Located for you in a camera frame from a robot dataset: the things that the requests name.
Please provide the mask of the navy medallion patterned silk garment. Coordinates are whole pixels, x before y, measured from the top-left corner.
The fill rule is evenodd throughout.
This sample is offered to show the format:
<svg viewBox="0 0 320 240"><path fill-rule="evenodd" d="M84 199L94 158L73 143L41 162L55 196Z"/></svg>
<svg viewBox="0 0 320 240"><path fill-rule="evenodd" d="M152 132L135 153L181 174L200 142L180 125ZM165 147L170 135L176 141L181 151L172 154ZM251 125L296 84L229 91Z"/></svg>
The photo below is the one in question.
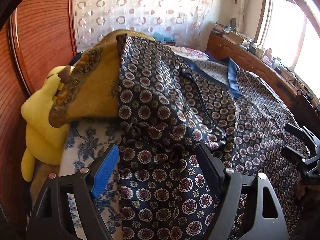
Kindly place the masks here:
<svg viewBox="0 0 320 240"><path fill-rule="evenodd" d="M189 60L129 35L117 44L124 239L204 236L220 197L199 166L200 143L240 174L264 172L293 233L298 171L280 152L285 146L307 149L285 131L295 119L267 83L230 58Z"/></svg>

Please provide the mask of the yellow plush toy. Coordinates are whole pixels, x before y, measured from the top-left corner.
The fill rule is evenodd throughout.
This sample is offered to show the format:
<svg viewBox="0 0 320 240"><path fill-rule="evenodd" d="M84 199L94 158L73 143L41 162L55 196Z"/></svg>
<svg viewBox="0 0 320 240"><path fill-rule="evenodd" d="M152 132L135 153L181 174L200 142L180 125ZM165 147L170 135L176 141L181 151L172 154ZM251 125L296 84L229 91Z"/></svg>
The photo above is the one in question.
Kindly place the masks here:
<svg viewBox="0 0 320 240"><path fill-rule="evenodd" d="M54 128L49 123L49 113L59 92L74 67L59 66L47 75L42 87L34 92L21 107L21 115L27 122L26 150L21 161L22 177L32 181L35 161L60 165L69 125Z"/></svg>

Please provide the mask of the blue floral white bedsheet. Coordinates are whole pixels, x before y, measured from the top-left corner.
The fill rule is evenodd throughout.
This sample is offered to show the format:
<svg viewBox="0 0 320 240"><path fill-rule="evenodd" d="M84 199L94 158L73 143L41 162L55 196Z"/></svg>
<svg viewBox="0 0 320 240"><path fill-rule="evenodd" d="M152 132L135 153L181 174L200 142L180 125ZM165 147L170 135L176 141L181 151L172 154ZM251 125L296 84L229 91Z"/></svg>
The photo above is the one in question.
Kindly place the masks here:
<svg viewBox="0 0 320 240"><path fill-rule="evenodd" d="M123 239L122 215L120 213L120 189L118 172L121 132L114 122L82 119L72 122L63 150L60 176L83 179L77 189L72 185L68 203L76 236L91 239L81 215L84 204L79 203L84 193L91 206L90 215L104 224L111 239Z"/></svg>

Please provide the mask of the long wooden sideboard cabinet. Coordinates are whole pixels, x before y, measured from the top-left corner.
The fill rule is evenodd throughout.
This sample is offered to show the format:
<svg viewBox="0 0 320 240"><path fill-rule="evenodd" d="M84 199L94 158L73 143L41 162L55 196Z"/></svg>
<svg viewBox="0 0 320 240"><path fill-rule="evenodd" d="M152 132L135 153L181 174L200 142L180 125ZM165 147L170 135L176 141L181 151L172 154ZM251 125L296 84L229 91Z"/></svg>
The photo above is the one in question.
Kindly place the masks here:
<svg viewBox="0 0 320 240"><path fill-rule="evenodd" d="M298 93L275 70L253 54L232 44L223 37L210 33L207 51L217 60L230 57L239 67L253 72L266 81L283 100L300 126L306 126L319 135L319 116L302 93Z"/></svg>

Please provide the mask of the cardboard box on sideboard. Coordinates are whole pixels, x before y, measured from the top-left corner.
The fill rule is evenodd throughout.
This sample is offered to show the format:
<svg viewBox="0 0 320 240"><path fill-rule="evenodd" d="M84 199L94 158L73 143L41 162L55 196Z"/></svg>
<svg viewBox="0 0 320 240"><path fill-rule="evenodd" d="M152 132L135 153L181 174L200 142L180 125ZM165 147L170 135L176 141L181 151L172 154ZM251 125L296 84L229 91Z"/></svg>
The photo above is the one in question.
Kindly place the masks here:
<svg viewBox="0 0 320 240"><path fill-rule="evenodd" d="M236 33L233 33L233 32L224 33L222 35L222 37L225 40L231 42L232 44L236 44L236 45L238 45L238 44L242 45L243 42L245 41L245 39L242 36L240 36Z"/></svg>

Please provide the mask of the pink floral quilt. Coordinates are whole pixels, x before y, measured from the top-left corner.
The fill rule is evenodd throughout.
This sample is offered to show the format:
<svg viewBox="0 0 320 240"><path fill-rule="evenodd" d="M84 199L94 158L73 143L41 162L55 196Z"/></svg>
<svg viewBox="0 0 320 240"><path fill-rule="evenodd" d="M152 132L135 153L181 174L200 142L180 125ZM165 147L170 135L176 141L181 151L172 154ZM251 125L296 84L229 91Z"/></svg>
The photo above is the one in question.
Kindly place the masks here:
<svg viewBox="0 0 320 240"><path fill-rule="evenodd" d="M185 47L168 46L176 55L191 60L209 60L209 56L200 50Z"/></svg>

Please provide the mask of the folded mustard gold cloth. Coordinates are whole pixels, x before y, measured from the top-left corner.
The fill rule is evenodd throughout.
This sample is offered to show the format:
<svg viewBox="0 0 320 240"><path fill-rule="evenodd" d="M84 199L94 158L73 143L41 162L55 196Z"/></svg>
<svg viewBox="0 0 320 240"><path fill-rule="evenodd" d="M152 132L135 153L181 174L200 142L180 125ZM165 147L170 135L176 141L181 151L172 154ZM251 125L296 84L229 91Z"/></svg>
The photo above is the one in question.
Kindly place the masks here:
<svg viewBox="0 0 320 240"><path fill-rule="evenodd" d="M83 52L50 110L51 126L59 128L82 118L108 119L118 115L121 46L117 37L124 35L155 40L144 33L120 29Z"/></svg>

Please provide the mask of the small blue toy object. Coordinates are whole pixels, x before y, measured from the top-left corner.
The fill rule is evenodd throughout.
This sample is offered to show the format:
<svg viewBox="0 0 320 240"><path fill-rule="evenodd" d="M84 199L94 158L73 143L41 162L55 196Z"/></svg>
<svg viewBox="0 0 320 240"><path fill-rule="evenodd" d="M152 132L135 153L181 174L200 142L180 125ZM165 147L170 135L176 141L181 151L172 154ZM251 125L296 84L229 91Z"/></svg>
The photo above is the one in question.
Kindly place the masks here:
<svg viewBox="0 0 320 240"><path fill-rule="evenodd" d="M175 43L175 40L172 37L164 36L163 34L158 33L158 32L153 34L153 38L156 41L161 42L161 43Z"/></svg>

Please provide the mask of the sheer circle patterned curtain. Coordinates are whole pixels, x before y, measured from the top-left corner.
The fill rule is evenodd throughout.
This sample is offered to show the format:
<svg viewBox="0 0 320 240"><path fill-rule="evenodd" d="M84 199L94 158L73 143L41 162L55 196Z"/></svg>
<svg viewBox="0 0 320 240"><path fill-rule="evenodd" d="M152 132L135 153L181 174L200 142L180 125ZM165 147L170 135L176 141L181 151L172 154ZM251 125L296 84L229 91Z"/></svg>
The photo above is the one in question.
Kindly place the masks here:
<svg viewBox="0 0 320 240"><path fill-rule="evenodd" d="M172 37L177 46L199 48L203 22L213 0L74 0L79 50L125 29Z"/></svg>

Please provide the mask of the window with wooden frame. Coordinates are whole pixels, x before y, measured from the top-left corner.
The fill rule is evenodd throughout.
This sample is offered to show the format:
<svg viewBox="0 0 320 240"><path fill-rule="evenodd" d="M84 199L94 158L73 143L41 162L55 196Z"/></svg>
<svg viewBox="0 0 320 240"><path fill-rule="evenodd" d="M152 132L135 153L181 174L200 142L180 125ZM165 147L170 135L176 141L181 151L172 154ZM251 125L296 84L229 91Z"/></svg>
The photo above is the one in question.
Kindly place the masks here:
<svg viewBox="0 0 320 240"><path fill-rule="evenodd" d="M319 100L319 36L293 0L263 0L257 42L279 61L287 82Z"/></svg>

